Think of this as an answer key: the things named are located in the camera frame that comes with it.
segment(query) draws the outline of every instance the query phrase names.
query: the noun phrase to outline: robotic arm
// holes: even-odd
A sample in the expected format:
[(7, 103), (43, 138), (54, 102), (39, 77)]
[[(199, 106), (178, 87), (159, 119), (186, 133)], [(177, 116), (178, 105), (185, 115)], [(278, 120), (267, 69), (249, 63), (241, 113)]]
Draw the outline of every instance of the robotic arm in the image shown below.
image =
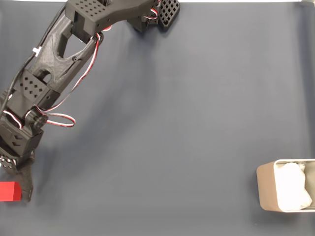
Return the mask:
[[(103, 41), (101, 31), (122, 20), (127, 20), (139, 32), (144, 32), (149, 25), (168, 30), (179, 9), (177, 0), (69, 0), (62, 7), (38, 47), (0, 97), (0, 167), (17, 177), (22, 199), (31, 200), (31, 166), (43, 135), (41, 127), (46, 123), (65, 127), (75, 124), (73, 118), (58, 113), (50, 115), (67, 118), (72, 124), (50, 121), (47, 112), (57, 108), (70, 95), (54, 106), (63, 90), (93, 56), (88, 70), (71, 92), (88, 74)], [(64, 58), (72, 34), (86, 46)], [(36, 61), (26, 69), (34, 57)], [(45, 81), (47, 75), (51, 75), (49, 81)]]

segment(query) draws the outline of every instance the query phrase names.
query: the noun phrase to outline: dark gray mat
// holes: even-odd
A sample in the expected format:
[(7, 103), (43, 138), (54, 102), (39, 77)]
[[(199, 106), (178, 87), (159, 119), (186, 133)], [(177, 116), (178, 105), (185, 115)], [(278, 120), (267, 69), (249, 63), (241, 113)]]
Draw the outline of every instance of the dark gray mat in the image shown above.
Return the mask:
[[(60, 7), (0, 1), (1, 90)], [(255, 171), (314, 157), (314, 22), (312, 4), (186, 3), (166, 34), (114, 25), (0, 236), (313, 236), (313, 214), (260, 208)]]

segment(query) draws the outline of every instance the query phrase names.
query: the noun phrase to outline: white cloth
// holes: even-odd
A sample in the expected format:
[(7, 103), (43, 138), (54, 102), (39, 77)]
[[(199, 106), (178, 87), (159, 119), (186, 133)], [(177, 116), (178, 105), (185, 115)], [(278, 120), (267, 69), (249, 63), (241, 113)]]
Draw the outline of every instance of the white cloth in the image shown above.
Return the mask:
[(304, 164), (276, 165), (275, 180), (281, 210), (301, 210), (312, 204), (312, 199), (305, 189), (304, 169)]

